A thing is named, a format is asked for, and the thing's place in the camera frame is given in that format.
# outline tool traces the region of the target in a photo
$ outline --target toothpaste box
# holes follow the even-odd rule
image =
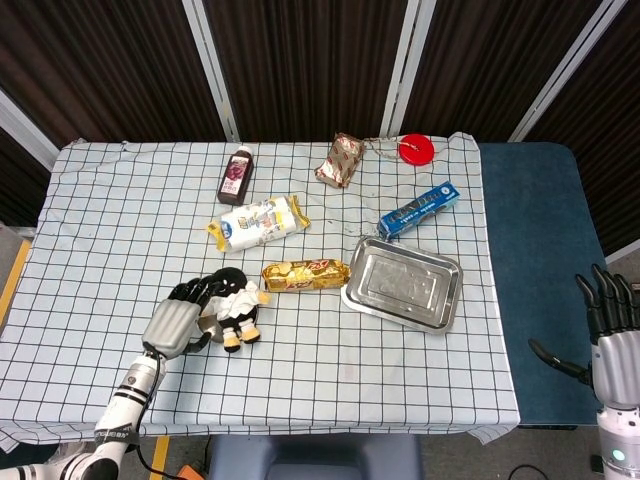
[[[460,193],[451,182],[420,195],[412,202],[391,213],[384,215],[378,223],[378,232],[385,241],[399,235],[405,230],[417,226],[440,210],[453,205]]]

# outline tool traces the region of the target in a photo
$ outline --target checkered tablecloth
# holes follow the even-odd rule
[[[381,214],[447,180],[457,204],[401,243],[457,260],[453,328],[429,335],[349,310],[339,290],[273,296],[262,340],[168,362],[147,434],[468,431],[483,442],[519,422],[493,273],[480,152],[469,135],[432,138],[414,168],[368,148],[347,189],[317,181],[329,144],[254,144],[246,201],[295,193],[303,233],[222,254],[205,231],[238,145],[76,143],[55,164],[38,232],[0,342],[0,447],[91,438],[141,351],[155,307],[181,281],[236,266],[259,282],[282,260],[349,262]],[[392,142],[376,145],[393,154]]]

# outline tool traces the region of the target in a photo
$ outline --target brown bottle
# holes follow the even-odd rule
[[[227,205],[242,205],[253,172],[253,152],[244,145],[231,155],[218,190],[218,200]]]

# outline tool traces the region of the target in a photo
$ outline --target plush toy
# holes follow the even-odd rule
[[[221,268],[211,280],[221,282],[221,285],[202,315],[216,315],[222,327],[224,349],[237,352],[240,339],[244,343],[260,340],[260,331],[256,328],[257,306],[269,303],[269,294],[259,290],[254,282],[247,281],[242,270],[233,267]]]

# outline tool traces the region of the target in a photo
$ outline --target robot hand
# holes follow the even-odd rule
[[[545,363],[589,385],[604,408],[598,411],[605,477],[640,478],[640,307],[631,287],[593,265],[597,291],[576,275],[587,307],[591,364],[560,360],[536,340],[529,346]]]
[[[28,465],[0,471],[3,480],[114,480],[129,446],[138,447],[144,412],[165,375],[165,362],[181,353],[203,348],[211,338],[189,344],[202,308],[220,286],[212,278],[195,278],[173,289],[156,309],[142,337],[143,355],[136,358],[96,424],[96,451],[81,453],[46,465]]]

